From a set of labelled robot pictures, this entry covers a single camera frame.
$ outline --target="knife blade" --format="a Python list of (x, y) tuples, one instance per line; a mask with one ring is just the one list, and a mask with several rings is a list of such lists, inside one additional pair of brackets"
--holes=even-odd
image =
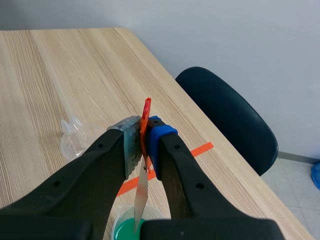
[(148, 199), (148, 176), (147, 166), (141, 161), (138, 185), (135, 192), (134, 199), (134, 226), (133, 233), (137, 232), (142, 214), (144, 212)]

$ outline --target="green liquid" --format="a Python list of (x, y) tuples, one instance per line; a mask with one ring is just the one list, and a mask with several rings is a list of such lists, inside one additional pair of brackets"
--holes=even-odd
[(129, 218), (125, 220), (119, 228), (114, 233), (114, 239), (115, 240), (139, 240), (140, 238), (140, 228), (141, 225), (146, 220), (142, 219), (139, 222), (138, 229), (136, 230), (134, 234), (134, 222), (135, 220), (133, 218)]

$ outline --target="blue object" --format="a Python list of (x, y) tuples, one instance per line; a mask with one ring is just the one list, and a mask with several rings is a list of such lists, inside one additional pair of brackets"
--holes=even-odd
[[(159, 119), (161, 121), (161, 119), (157, 116), (151, 116), (148, 119)], [(157, 179), (159, 179), (158, 140), (159, 138), (167, 134), (178, 134), (178, 131), (170, 125), (155, 126), (151, 129), (147, 140), (147, 153), (151, 159), (153, 169), (155, 171), (155, 176)]]
[(311, 179), (317, 189), (320, 190), (320, 162), (311, 167)]

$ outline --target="orange tape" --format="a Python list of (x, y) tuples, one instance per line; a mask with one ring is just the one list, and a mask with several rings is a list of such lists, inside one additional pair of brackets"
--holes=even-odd
[[(196, 157), (200, 154), (203, 154), (204, 152), (212, 149), (214, 146), (211, 142), (207, 142), (206, 144), (197, 147), (196, 149), (193, 149), (191, 151), (191, 154)], [(154, 179), (156, 177), (156, 172), (155, 170), (151, 170), (150, 173), (148, 174), (148, 180)], [(116, 195), (117, 197), (125, 194), (126, 192), (136, 188), (138, 186), (138, 179), (139, 177), (135, 177), (129, 181), (126, 181), (124, 184), (122, 184), (118, 194)]]

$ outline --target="floor baseboard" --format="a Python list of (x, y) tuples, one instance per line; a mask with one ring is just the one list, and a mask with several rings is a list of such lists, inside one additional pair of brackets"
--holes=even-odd
[(300, 156), (300, 155), (291, 154), (291, 153), (282, 152), (282, 151), (279, 151), (278, 158), (293, 160), (293, 161), (312, 164), (312, 165), (320, 162), (320, 159), (307, 157), (307, 156)]

